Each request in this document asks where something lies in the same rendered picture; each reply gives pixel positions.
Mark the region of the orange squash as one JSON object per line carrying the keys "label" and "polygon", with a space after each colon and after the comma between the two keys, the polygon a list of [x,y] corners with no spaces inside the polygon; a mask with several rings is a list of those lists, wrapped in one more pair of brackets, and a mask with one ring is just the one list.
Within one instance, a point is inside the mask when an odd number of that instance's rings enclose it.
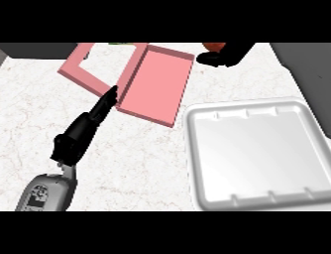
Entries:
{"label": "orange squash", "polygon": [[224,43],[204,43],[204,47],[210,52],[219,52],[224,45]]}

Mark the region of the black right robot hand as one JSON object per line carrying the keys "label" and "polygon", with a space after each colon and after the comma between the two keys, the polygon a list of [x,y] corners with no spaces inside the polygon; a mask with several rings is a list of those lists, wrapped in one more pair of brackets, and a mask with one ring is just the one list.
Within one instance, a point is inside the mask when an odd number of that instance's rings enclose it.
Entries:
{"label": "black right robot hand", "polygon": [[224,44],[226,45],[219,52],[207,51],[205,53],[198,54],[196,62],[199,64],[205,64],[213,67],[219,67],[220,65],[230,67],[241,62],[253,47],[253,43]]}

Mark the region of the pink cardboard box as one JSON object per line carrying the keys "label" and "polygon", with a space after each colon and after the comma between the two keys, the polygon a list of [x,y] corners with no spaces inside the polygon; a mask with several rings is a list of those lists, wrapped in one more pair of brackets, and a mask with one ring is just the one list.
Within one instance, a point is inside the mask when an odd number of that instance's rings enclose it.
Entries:
{"label": "pink cardboard box", "polygon": [[120,112],[174,126],[195,56],[134,43],[134,51],[117,81]]}

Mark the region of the white tray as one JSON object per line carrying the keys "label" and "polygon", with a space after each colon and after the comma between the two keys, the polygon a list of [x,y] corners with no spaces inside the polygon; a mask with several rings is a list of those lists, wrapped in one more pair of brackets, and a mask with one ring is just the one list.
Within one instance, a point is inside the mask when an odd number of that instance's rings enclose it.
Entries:
{"label": "white tray", "polygon": [[331,210],[331,142],[301,99],[195,104],[183,128],[199,210]]}

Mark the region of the dark grey appliance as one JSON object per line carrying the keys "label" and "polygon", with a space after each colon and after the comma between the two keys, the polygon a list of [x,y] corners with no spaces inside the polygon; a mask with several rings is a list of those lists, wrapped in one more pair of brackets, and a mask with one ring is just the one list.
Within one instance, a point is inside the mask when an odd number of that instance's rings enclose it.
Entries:
{"label": "dark grey appliance", "polygon": [[12,59],[65,60],[77,43],[0,43],[0,50]]}

